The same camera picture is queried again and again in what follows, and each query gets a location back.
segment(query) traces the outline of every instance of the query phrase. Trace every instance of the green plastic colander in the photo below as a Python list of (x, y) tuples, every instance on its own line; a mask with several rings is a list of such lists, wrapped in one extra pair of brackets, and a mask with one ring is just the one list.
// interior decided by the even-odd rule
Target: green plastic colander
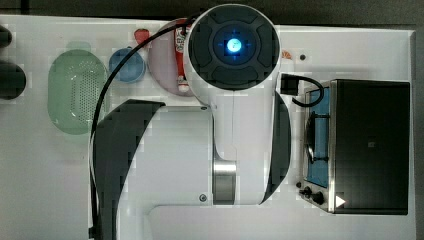
[[(56, 58), (48, 80), (48, 112), (54, 125), (72, 135), (87, 133), (106, 80), (105, 66), (89, 51), (69, 50)], [(106, 96), (101, 116), (109, 104)]]

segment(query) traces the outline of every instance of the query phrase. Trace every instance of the wire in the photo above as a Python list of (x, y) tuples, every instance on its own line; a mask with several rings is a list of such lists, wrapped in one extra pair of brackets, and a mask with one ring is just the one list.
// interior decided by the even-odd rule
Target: wire
[(110, 84), (112, 83), (113, 79), (115, 78), (116, 74), (118, 74), (119, 70), (121, 70), (121, 68), (125, 65), (125, 63), (128, 61), (128, 59), (130, 59), (134, 53), (136, 53), (138, 50), (140, 50), (142, 47), (146, 46), (149, 42), (155, 40), (156, 38), (158, 38), (159, 36), (173, 31), (177, 28), (180, 27), (185, 27), (187, 25), (190, 25), (187, 22), (185, 23), (181, 23), (181, 24), (175, 24), (174, 26), (165, 28), (159, 32), (157, 32), (156, 34), (154, 34), (153, 36), (149, 37), (148, 39), (144, 40), (143, 42), (141, 42), (140, 44), (137, 45), (137, 47), (133, 48), (122, 60), (121, 62), (118, 64), (118, 66), (116, 66), (116, 68), (112, 71), (112, 73), (110, 74), (109, 78), (107, 79), (105, 85), (103, 86), (103, 89), (100, 93), (99, 99), (97, 100), (97, 105), (96, 105), (96, 110), (94, 111), (94, 117), (93, 117), (93, 123), (91, 125), (91, 137), (93, 137), (94, 132), (96, 131), (97, 128), (97, 122), (99, 120), (99, 115), (100, 115), (100, 109), (103, 103), (103, 99), (106, 95), (107, 90), (109, 89)]
[(312, 78), (308, 78), (308, 77), (303, 77), (303, 76), (296, 76), (296, 75), (290, 75), (290, 74), (282, 74), (281, 75), (281, 80), (303, 80), (305, 82), (309, 82), (314, 84), (315, 86), (318, 87), (319, 89), (319, 97), (317, 100), (315, 100), (314, 102), (311, 103), (301, 103), (299, 101), (297, 101), (295, 98), (292, 99), (292, 102), (300, 107), (313, 107), (315, 105), (317, 105), (318, 103), (321, 102), (321, 100), (324, 98), (324, 87), (321, 85), (321, 83), (319, 83), (318, 81), (312, 79)]

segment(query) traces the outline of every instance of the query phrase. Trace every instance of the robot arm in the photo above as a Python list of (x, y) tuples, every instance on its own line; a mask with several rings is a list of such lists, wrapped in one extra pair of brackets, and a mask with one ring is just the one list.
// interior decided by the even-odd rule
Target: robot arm
[(183, 57), (191, 90), (209, 107), (130, 100), (97, 127), (97, 239), (152, 239), (156, 206), (261, 204), (287, 173), (291, 129), (275, 92), (272, 23), (247, 6), (212, 8), (192, 25)]

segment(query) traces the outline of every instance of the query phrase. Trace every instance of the white table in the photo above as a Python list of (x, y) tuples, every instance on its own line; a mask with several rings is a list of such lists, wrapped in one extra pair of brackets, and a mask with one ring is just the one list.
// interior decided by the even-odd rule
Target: white table
[[(47, 113), (48, 71), (70, 41), (86, 41), (107, 66), (112, 53), (135, 46), (137, 28), (157, 31), (164, 21), (0, 15), (13, 42), (0, 59), (19, 64), (28, 77), (24, 94), (0, 101), (0, 238), (87, 239), (88, 135), (58, 130)], [(295, 58), (297, 74), (335, 78), (411, 81), (411, 31), (278, 26), (281, 46)], [(146, 52), (141, 51), (146, 59)], [(300, 61), (300, 54), (306, 55)], [(136, 84), (112, 84), (116, 107), (128, 98), (199, 105), (176, 97), (147, 73)], [(301, 178), (298, 109), (288, 176), (272, 200), (251, 207), (159, 207), (151, 213), (155, 239), (415, 239), (415, 194), (411, 142), (407, 216), (331, 215), (296, 194)]]

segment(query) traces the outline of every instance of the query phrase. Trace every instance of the glowing blue led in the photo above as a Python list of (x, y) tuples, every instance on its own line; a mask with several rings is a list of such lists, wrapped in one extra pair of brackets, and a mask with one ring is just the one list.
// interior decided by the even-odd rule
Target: glowing blue led
[(227, 48), (230, 52), (238, 52), (241, 49), (241, 42), (237, 38), (232, 38), (227, 43)]

